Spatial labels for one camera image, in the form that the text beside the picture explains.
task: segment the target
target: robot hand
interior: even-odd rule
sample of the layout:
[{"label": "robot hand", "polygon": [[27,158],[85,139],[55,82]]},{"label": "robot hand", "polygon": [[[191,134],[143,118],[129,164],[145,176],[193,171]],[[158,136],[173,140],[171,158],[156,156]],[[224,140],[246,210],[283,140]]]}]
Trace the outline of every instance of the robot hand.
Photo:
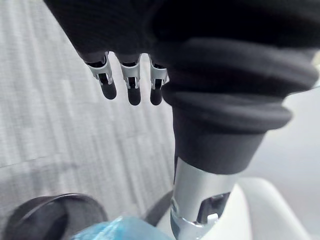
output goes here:
[{"label": "robot hand", "polygon": [[265,133],[290,120],[283,99],[318,79],[320,2],[44,1],[108,99],[116,96],[108,52],[133,105],[140,54],[149,54],[151,102],[162,93],[173,112],[177,239],[199,239],[214,225]]}]

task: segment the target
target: blue plastic object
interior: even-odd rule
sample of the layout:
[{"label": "blue plastic object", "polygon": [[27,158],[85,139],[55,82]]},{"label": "blue plastic object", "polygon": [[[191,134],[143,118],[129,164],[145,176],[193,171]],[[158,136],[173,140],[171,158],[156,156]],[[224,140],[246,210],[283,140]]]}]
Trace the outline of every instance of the blue plastic object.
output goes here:
[{"label": "blue plastic object", "polygon": [[118,217],[79,232],[71,240],[171,240],[154,226],[136,217]]}]

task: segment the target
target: robotic finger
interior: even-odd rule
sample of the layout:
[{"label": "robotic finger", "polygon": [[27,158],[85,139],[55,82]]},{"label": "robotic finger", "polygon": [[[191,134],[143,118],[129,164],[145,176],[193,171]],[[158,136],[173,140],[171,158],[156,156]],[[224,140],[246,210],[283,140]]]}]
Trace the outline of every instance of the robotic finger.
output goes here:
[{"label": "robotic finger", "polygon": [[117,96],[117,90],[112,77],[112,70],[108,59],[108,54],[109,52],[105,52],[102,61],[86,64],[90,68],[93,76],[99,81],[103,95],[107,99],[112,100]]},{"label": "robotic finger", "polygon": [[159,105],[162,101],[161,87],[167,82],[167,69],[160,64],[154,63],[150,58],[150,81],[151,93],[150,101],[153,105]]},{"label": "robotic finger", "polygon": [[125,81],[128,100],[131,105],[138,105],[141,101],[140,94],[140,57],[141,54],[122,55],[116,54]]}]

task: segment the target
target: black fingertip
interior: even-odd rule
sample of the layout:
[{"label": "black fingertip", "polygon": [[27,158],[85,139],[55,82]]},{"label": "black fingertip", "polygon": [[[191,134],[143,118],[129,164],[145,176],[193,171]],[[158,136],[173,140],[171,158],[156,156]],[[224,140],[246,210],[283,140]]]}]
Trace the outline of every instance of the black fingertip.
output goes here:
[{"label": "black fingertip", "polygon": [[162,101],[161,89],[151,89],[150,101],[155,106],[161,103]]},{"label": "black fingertip", "polygon": [[115,82],[112,81],[111,84],[103,84],[101,86],[103,95],[107,98],[107,99],[114,99],[117,96],[117,90],[116,90],[116,85]]},{"label": "black fingertip", "polygon": [[138,105],[141,102],[140,88],[128,88],[128,99],[131,105]]}]

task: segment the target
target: black round object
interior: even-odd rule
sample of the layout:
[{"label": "black round object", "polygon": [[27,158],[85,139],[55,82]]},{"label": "black round object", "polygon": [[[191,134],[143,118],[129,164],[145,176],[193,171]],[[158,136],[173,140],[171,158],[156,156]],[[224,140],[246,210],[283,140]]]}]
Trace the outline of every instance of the black round object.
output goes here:
[{"label": "black round object", "polygon": [[128,88],[128,99],[131,105],[137,106],[141,102],[140,88]]},{"label": "black round object", "polygon": [[77,232],[107,220],[102,206],[85,194],[41,196],[23,203],[14,211],[3,239],[68,240]]},{"label": "black round object", "polygon": [[107,99],[115,99],[117,96],[117,89],[115,85],[115,81],[112,81],[111,84],[103,84],[101,86],[102,93]]},{"label": "black round object", "polygon": [[153,105],[157,106],[162,101],[161,89],[151,89],[150,101]]}]

